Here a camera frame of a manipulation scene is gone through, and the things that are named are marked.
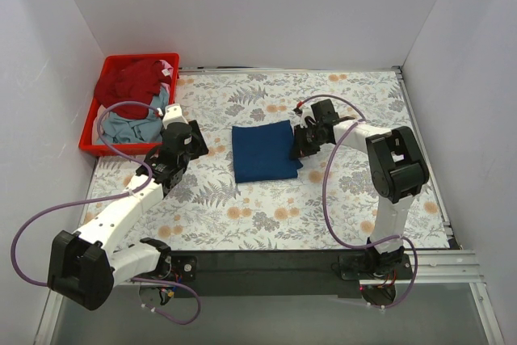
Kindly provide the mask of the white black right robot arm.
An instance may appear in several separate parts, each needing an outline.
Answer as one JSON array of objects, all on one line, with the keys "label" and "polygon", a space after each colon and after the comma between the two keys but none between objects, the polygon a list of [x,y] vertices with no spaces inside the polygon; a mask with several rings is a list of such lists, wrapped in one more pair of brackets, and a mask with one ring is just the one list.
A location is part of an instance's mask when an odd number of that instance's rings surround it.
[{"label": "white black right robot arm", "polygon": [[[382,128],[372,126],[362,112],[357,118],[340,116],[334,109],[330,95],[319,95],[319,102],[309,109],[300,101],[293,109],[300,118],[294,126],[294,142],[290,158],[300,159],[317,154],[321,147],[332,144],[322,181],[322,207],[326,227],[332,238],[351,250],[375,250],[365,261],[367,272],[375,278],[386,277],[395,268],[391,255],[404,248],[409,239],[404,230],[410,206],[430,178],[430,171],[422,155],[413,130],[407,126]],[[327,188],[330,168],[338,148],[346,146],[368,156],[373,187],[379,196],[376,223],[362,246],[341,240],[333,231],[327,208]]]}]

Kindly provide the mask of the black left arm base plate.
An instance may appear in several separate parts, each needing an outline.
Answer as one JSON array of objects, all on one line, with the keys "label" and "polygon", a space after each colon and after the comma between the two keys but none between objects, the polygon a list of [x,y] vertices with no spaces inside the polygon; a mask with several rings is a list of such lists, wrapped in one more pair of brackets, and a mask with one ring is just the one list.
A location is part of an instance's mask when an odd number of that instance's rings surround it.
[{"label": "black left arm base plate", "polygon": [[196,278],[198,260],[193,255],[167,255],[160,277],[164,280],[191,282]]}]

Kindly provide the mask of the blue Mickey Mouse t-shirt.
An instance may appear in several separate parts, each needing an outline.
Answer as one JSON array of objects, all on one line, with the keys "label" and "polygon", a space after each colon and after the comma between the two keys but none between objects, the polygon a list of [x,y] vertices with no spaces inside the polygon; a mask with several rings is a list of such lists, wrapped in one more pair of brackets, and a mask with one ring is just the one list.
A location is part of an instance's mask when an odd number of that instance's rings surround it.
[{"label": "blue Mickey Mouse t-shirt", "polygon": [[233,171],[236,183],[296,179],[303,167],[290,158],[294,143],[288,120],[255,127],[232,127]]}]

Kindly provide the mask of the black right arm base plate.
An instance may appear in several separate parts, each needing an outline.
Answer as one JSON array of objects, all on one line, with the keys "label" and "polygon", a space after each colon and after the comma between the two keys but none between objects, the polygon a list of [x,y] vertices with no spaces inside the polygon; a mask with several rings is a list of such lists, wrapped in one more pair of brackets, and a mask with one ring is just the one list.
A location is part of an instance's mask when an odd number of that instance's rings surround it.
[{"label": "black right arm base plate", "polygon": [[410,280],[413,269],[404,249],[379,254],[368,250],[345,250],[331,269],[343,280]]}]

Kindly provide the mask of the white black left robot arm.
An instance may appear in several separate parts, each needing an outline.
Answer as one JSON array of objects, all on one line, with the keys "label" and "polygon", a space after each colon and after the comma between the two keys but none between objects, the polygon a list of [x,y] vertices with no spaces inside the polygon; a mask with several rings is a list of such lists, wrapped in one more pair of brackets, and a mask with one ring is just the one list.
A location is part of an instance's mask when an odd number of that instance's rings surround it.
[{"label": "white black left robot arm", "polygon": [[54,239],[47,285],[88,310],[99,308],[112,289],[135,276],[164,280],[172,272],[172,251],[164,242],[142,238],[118,245],[152,207],[177,186],[191,160],[208,153],[198,123],[168,124],[162,144],[151,149],[124,192],[93,221]]}]

